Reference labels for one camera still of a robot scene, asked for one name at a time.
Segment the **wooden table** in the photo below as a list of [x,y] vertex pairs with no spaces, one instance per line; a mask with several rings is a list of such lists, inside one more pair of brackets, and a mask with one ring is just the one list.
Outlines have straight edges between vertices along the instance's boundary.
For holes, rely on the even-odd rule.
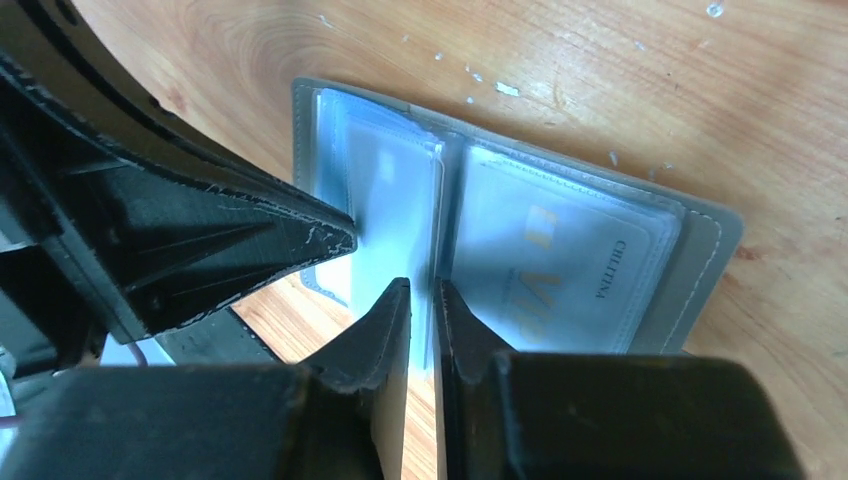
[[[314,75],[731,205],[748,233],[687,349],[754,372],[813,477],[848,471],[848,2],[75,3],[165,108],[283,179]],[[289,360],[351,321],[297,278],[238,310]],[[432,382],[410,388],[405,474],[433,478]]]

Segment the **wood grain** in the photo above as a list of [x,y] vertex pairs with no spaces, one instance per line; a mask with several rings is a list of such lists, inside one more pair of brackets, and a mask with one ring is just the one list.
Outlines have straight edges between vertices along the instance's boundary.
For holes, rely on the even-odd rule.
[[[75,3],[165,108],[283,179],[314,75],[734,207],[748,233],[688,349],[754,372],[813,478],[848,471],[848,3]],[[239,311],[291,360],[351,320],[296,278]],[[433,478],[432,384],[410,388],[405,475]]]

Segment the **wallet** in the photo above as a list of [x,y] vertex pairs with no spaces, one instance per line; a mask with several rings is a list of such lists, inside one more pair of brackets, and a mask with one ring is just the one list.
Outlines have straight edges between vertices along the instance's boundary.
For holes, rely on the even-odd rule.
[[436,278],[517,350],[679,353],[743,234],[722,205],[395,98],[292,88],[295,186],[358,242],[301,279],[358,318],[409,278],[413,370],[431,366]]

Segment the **chipped paint spot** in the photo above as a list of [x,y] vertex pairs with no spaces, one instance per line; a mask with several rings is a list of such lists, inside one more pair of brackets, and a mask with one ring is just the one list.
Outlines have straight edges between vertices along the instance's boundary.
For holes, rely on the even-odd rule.
[[521,95],[517,88],[503,82],[495,82],[495,90],[503,93],[504,95],[509,95],[510,97],[518,97]]
[[318,18],[321,19],[321,23],[323,23],[325,27],[336,28],[336,27],[333,26],[332,23],[327,21],[327,17],[325,17],[324,15],[318,15]]
[[724,13],[724,5],[722,5],[723,3],[724,2],[713,2],[713,3],[711,3],[710,6],[707,7],[707,15],[709,15],[713,18],[720,17],[721,14]]

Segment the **screw hole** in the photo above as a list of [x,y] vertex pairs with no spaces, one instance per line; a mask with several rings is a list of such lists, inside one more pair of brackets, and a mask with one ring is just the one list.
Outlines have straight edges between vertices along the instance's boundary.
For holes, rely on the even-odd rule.
[[159,111],[159,113],[161,113],[162,115],[165,115],[165,116],[166,116],[166,117],[168,117],[168,118],[175,118],[175,117],[176,117],[176,115],[175,115],[173,112],[169,112],[168,110],[165,110],[164,108],[162,108],[162,104],[161,104],[161,103],[159,103],[159,100],[156,100],[156,97],[154,97],[153,95],[151,95],[151,96],[149,96],[149,97],[147,98],[147,102],[148,102],[148,103],[149,103],[149,104],[150,104],[153,108],[155,108],[156,110],[158,110],[158,111]]
[[71,7],[68,6],[65,0],[56,0],[56,8],[59,9],[59,13],[65,17],[65,20],[67,20],[68,23],[75,27],[79,24],[79,20],[77,20],[77,17],[74,15],[74,11],[71,10]]

